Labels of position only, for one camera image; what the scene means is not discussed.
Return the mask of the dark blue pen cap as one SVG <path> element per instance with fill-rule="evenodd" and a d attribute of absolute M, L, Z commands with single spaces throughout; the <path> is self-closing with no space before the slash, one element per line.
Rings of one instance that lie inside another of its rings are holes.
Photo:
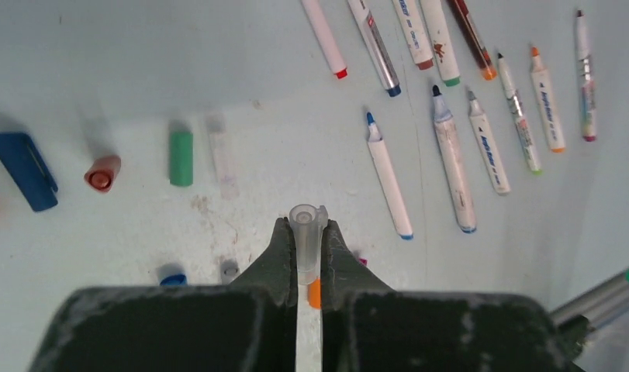
<path fill-rule="evenodd" d="M 34 212 L 58 205 L 57 182 L 29 134 L 0 133 L 0 161 Z"/>

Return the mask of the dark blue cap marker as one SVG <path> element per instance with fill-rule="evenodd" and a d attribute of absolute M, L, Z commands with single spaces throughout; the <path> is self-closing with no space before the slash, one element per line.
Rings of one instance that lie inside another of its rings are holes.
<path fill-rule="evenodd" d="M 347 3 L 383 89 L 391 98 L 398 96 L 401 93 L 399 79 L 368 3 L 363 0 L 347 0 Z"/>

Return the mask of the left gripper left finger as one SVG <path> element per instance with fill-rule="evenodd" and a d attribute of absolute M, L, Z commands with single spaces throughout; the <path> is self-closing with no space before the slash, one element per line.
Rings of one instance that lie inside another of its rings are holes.
<path fill-rule="evenodd" d="M 295 241 L 278 219 L 226 285 L 82 288 L 47 327 L 32 371 L 293 371 Z"/>

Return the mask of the orange pen cap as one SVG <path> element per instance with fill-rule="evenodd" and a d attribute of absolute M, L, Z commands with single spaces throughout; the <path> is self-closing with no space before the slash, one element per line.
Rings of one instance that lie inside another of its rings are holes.
<path fill-rule="evenodd" d="M 321 281 L 319 278 L 307 286 L 307 301 L 311 308 L 321 309 Z"/>

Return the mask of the purple cap marker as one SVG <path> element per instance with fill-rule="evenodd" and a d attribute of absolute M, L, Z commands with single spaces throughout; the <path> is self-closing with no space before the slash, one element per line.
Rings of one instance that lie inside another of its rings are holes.
<path fill-rule="evenodd" d="M 581 9 L 577 9 L 575 12 L 575 48 L 579 72 L 579 109 L 582 138 L 586 142 L 595 142 L 597 139 L 596 101 L 592 50 L 586 15 Z"/>

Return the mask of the grey pen cap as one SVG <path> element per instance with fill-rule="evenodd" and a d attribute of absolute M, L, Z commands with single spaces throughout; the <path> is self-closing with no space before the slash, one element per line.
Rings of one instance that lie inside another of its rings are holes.
<path fill-rule="evenodd" d="M 224 260 L 219 266 L 219 277 L 222 285 L 231 283 L 240 273 L 240 268 L 235 260 Z"/>

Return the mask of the red ink clear pen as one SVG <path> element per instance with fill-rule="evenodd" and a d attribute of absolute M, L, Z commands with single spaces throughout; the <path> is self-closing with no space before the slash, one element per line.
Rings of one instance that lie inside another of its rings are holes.
<path fill-rule="evenodd" d="M 486 81 L 495 79 L 498 76 L 497 71 L 493 66 L 487 47 L 479 35 L 478 28 L 474 23 L 467 4 L 464 0 L 448 0 L 448 5 L 482 77 Z"/>

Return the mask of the teal pen cap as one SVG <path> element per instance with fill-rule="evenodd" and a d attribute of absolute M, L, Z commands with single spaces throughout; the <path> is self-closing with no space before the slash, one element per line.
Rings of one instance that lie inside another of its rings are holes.
<path fill-rule="evenodd" d="M 174 131 L 169 136 L 169 180 L 178 187 L 193 184 L 193 135 Z"/>

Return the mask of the green cap marker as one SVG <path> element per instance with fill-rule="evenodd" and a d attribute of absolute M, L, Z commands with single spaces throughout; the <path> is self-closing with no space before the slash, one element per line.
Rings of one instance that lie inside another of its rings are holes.
<path fill-rule="evenodd" d="M 541 161 L 538 156 L 537 147 L 534 143 L 531 128 L 528 125 L 523 102 L 519 95 L 519 91 L 514 84 L 509 65 L 503 54 L 500 52 L 497 53 L 497 67 L 499 69 L 499 78 L 503 86 L 509 112 L 516 127 L 520 147 L 523 151 L 524 160 L 530 172 L 533 174 L 540 174 L 542 172 Z"/>

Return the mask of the orange cap marker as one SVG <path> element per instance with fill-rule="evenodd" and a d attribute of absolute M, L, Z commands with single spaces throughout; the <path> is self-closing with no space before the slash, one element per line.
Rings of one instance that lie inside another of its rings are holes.
<path fill-rule="evenodd" d="M 551 75 L 534 45 L 531 45 L 531 81 L 548 149 L 552 153 L 563 153 L 566 148 L 565 137 L 558 116 Z"/>

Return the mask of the teal cap marker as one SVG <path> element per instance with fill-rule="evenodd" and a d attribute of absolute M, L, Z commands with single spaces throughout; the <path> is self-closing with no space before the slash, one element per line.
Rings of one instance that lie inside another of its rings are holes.
<path fill-rule="evenodd" d="M 423 17 L 441 80 L 447 87 L 460 84 L 461 74 L 451 42 L 441 0 L 420 0 Z"/>

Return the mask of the light blue marker body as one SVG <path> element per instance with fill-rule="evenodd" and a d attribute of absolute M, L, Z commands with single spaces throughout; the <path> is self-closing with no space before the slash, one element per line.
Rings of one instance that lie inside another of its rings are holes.
<path fill-rule="evenodd" d="M 393 169 L 385 140 L 371 112 L 366 112 L 367 144 L 379 183 L 388 205 L 396 233 L 404 240 L 412 240 L 413 227 Z"/>

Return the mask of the green ink clear pen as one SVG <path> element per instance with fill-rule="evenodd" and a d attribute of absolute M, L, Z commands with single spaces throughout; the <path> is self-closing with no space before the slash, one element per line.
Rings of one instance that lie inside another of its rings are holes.
<path fill-rule="evenodd" d="M 581 315 L 591 326 L 601 327 L 628 311 L 629 268 L 555 309 L 551 319 L 560 326 Z"/>

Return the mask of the clear pen cap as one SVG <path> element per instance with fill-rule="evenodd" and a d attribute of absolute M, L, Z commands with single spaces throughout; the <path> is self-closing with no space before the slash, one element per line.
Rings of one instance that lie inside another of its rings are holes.
<path fill-rule="evenodd" d="M 237 173 L 224 118 L 221 115 L 207 116 L 206 129 L 220 194 L 224 199 L 235 199 L 239 196 Z"/>
<path fill-rule="evenodd" d="M 312 284 L 320 275 L 323 231 L 328 225 L 328 211 L 324 205 L 301 204 L 289 213 L 293 232 L 299 285 Z"/>

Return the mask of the red cap marker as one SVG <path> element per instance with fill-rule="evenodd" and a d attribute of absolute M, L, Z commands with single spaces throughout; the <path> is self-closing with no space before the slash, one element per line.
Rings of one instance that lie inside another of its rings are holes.
<path fill-rule="evenodd" d="M 317 0 L 302 0 L 301 3 L 331 73 L 338 80 L 344 79 L 347 76 L 347 64 L 340 52 L 320 2 Z"/>

